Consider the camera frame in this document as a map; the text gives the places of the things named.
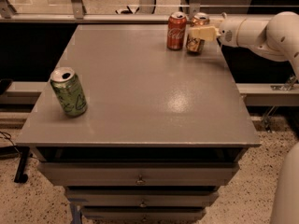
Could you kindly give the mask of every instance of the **drawer handle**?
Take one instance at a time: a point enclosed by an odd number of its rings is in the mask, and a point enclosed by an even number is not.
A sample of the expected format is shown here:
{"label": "drawer handle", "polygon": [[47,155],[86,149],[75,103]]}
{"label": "drawer handle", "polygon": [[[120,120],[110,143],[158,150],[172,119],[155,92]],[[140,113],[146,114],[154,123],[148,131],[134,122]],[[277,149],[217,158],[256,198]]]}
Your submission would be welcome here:
{"label": "drawer handle", "polygon": [[142,201],[142,203],[139,205],[141,208],[146,208],[147,205],[144,203],[144,201]]}
{"label": "drawer handle", "polygon": [[142,186],[146,184],[146,181],[142,179],[142,175],[139,176],[139,179],[136,181],[138,186]]}

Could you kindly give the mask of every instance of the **terrazzo floor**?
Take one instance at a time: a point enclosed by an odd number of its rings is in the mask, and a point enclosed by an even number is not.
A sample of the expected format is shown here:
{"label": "terrazzo floor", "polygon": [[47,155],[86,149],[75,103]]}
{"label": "terrazzo floor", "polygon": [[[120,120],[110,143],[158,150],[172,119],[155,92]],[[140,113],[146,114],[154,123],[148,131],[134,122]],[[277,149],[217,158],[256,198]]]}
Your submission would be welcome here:
{"label": "terrazzo floor", "polygon": [[[1,112],[0,131],[10,133],[12,140],[16,140],[27,117],[28,113]],[[261,138],[261,146],[251,148],[243,156],[238,173],[227,186],[220,188],[220,197],[206,209],[206,215],[196,224],[269,223],[279,169],[288,151],[298,142],[299,132],[288,109],[271,119],[272,133],[264,130],[261,114],[251,114],[251,119]],[[9,142],[0,138],[0,145],[9,146]],[[72,216],[64,189],[54,187],[38,172],[38,160],[34,158],[27,162],[25,173],[29,176],[28,181],[25,184],[14,183],[18,163],[19,158],[0,160],[0,223],[70,223]],[[83,217],[82,223],[112,222]]]}

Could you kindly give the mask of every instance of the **gray table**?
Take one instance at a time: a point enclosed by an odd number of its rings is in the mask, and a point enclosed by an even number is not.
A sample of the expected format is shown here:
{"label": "gray table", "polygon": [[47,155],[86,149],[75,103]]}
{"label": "gray table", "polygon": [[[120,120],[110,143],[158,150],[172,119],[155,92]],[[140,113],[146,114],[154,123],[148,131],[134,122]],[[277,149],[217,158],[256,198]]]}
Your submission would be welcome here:
{"label": "gray table", "polygon": [[[215,188],[232,178],[249,147],[259,145],[217,43],[206,42],[203,54],[192,56],[185,49],[167,49],[166,33],[166,25],[78,27],[58,66],[70,66],[79,75],[87,112],[75,119],[65,116],[47,84],[17,140],[42,161],[39,169],[53,184],[129,187],[138,183],[132,181],[134,175],[140,184],[161,170],[148,180],[150,187]],[[230,174],[217,178],[225,170]],[[80,180],[72,177],[78,172]],[[182,172],[186,179],[180,178]],[[94,178],[103,174],[105,180]],[[85,212],[103,217],[109,210]],[[125,216],[123,210],[111,212]]]}

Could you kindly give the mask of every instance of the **metal frame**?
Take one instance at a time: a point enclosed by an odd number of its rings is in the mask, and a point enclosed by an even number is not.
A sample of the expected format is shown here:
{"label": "metal frame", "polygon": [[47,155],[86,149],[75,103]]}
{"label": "metal frame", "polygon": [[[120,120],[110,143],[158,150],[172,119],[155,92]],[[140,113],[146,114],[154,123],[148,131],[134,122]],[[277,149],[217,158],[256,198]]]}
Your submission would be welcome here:
{"label": "metal frame", "polygon": [[83,19],[84,14],[86,13],[85,7],[83,6],[83,0],[71,0],[74,16],[76,19]]}
{"label": "metal frame", "polygon": [[[0,96],[0,104],[34,105],[45,86],[46,82],[13,82]],[[273,90],[271,84],[236,86],[246,106],[299,106],[299,84],[295,84],[289,91]]]}
{"label": "metal frame", "polygon": [[[252,19],[271,20],[274,15],[246,15]],[[218,23],[223,20],[221,14],[210,14],[211,23]],[[77,19],[74,15],[53,15],[53,14],[14,14],[9,19],[1,18],[0,22],[23,22],[23,23],[77,23],[77,24],[167,24],[169,15],[156,14],[115,14],[115,15],[88,15],[85,14],[82,19]]]}
{"label": "metal frame", "polygon": [[5,19],[10,19],[15,13],[13,6],[8,3],[8,0],[0,0],[0,14]]}

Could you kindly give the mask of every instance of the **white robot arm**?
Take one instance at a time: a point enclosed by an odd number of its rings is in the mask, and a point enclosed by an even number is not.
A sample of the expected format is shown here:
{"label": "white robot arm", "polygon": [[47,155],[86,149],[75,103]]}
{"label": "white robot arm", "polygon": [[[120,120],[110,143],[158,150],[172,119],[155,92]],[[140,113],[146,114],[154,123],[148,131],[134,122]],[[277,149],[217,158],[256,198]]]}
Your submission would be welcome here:
{"label": "white robot arm", "polygon": [[299,78],[299,16],[282,12],[268,19],[226,18],[219,27],[220,42],[247,48],[266,59],[289,61]]}

